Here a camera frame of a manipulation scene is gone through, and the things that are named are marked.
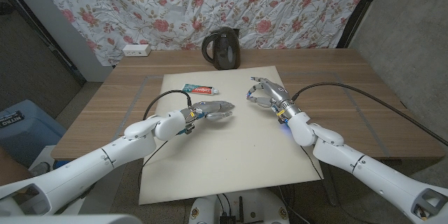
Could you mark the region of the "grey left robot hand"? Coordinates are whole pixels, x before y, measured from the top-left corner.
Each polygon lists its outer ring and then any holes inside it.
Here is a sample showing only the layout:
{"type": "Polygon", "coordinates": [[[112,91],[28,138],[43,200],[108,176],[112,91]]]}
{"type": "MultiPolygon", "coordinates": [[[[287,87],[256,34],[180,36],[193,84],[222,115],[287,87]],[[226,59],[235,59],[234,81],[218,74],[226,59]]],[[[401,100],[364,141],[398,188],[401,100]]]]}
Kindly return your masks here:
{"type": "Polygon", "coordinates": [[[181,113],[187,123],[202,118],[217,121],[231,116],[234,107],[234,104],[227,101],[200,101],[182,109],[181,113]]]}

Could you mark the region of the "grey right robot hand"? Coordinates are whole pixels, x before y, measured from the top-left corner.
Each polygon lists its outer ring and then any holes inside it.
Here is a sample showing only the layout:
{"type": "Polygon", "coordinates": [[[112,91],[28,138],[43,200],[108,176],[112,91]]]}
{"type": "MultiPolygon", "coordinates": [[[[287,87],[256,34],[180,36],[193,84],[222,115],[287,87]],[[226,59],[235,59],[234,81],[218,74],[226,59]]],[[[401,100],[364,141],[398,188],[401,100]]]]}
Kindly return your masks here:
{"type": "Polygon", "coordinates": [[[256,84],[246,94],[246,99],[263,108],[271,108],[282,121],[290,120],[302,111],[295,105],[288,91],[267,78],[251,77],[256,84]],[[262,90],[266,97],[254,97],[253,93],[262,90]]]}

